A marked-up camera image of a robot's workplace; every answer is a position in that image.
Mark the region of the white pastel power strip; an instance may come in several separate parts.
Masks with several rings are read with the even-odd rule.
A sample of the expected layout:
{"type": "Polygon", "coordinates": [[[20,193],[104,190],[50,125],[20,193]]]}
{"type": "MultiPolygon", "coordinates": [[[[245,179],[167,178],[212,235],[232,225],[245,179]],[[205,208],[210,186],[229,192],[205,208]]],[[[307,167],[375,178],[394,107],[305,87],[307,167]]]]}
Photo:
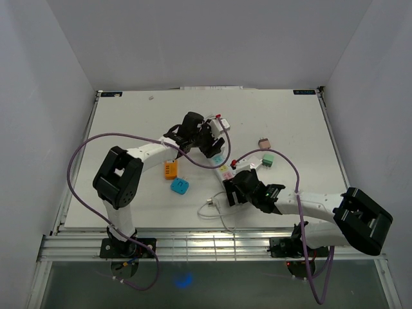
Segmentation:
{"type": "Polygon", "coordinates": [[[235,171],[230,167],[230,158],[223,163],[227,158],[227,153],[228,151],[225,146],[223,146],[220,153],[207,159],[207,162],[211,166],[219,166],[218,168],[213,169],[213,171],[223,189],[225,188],[224,181],[231,180],[235,176],[235,171]]]}

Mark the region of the green plug adapter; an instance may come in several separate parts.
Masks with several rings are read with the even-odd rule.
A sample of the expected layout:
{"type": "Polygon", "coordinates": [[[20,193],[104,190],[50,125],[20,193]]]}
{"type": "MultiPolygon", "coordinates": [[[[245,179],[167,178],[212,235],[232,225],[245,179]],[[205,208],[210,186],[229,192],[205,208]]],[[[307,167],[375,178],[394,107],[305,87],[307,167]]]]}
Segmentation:
{"type": "Polygon", "coordinates": [[[274,155],[269,154],[269,153],[265,153],[262,157],[262,165],[264,167],[270,168],[272,167],[273,163],[274,163],[274,155]]]}

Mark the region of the pink plug adapter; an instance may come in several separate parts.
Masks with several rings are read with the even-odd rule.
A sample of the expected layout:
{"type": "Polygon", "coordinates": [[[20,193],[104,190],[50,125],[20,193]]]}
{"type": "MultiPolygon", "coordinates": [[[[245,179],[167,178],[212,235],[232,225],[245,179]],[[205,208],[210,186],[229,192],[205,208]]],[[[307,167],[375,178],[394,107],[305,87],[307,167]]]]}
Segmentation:
{"type": "Polygon", "coordinates": [[[258,140],[258,146],[260,149],[270,149],[271,144],[268,138],[260,138],[258,140]]]}

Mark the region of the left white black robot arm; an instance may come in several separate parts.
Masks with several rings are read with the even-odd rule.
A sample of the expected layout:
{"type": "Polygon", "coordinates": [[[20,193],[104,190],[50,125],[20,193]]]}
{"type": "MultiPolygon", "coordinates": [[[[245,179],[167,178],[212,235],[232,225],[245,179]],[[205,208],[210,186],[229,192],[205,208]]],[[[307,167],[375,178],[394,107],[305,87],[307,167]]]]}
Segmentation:
{"type": "Polygon", "coordinates": [[[115,240],[114,249],[122,256],[132,256],[136,251],[136,234],[131,216],[131,202],[135,198],[141,175],[148,169],[168,160],[186,155],[198,148],[208,159],[230,150],[226,119],[216,116],[205,119],[189,112],[181,124],[171,127],[161,138],[146,145],[122,149],[112,147],[100,166],[93,188],[103,201],[108,215],[108,235],[115,240]]]}

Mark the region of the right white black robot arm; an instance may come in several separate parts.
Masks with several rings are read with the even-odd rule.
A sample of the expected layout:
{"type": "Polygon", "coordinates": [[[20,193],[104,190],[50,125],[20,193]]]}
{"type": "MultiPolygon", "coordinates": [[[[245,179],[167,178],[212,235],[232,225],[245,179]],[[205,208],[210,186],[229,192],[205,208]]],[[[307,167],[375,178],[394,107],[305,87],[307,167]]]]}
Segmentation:
{"type": "Polygon", "coordinates": [[[237,172],[223,181],[231,206],[249,202],[261,212],[317,219],[294,227],[288,247],[299,255],[320,247],[352,246],[369,256],[381,253],[392,215],[361,189],[342,194],[295,193],[281,184],[265,185],[254,169],[237,172]]]}

